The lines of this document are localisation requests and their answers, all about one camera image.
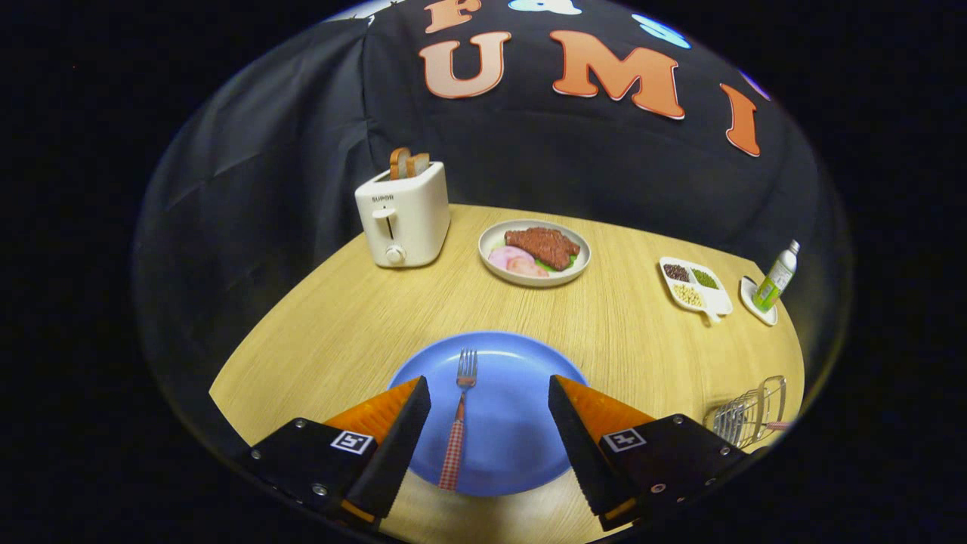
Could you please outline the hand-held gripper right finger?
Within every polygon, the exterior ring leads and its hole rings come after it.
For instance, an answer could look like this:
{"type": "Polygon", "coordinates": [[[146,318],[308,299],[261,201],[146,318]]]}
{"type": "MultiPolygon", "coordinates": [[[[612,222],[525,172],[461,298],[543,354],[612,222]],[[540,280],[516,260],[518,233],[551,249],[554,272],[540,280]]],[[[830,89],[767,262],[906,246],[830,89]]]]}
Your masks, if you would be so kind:
{"type": "Polygon", "coordinates": [[[547,406],[602,529],[681,511],[743,471],[749,456],[683,414],[655,418],[566,376],[547,406]]]}

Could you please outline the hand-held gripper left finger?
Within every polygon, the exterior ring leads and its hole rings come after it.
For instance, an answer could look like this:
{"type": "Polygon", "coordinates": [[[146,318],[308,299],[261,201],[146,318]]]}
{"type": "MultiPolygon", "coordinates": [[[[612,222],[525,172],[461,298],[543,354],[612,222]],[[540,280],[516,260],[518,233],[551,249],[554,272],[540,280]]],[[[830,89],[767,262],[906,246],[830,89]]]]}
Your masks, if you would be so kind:
{"type": "Polygon", "coordinates": [[[294,418],[239,464],[307,511],[375,530],[400,492],[429,410],[428,383],[418,376],[325,422],[294,418]]]}

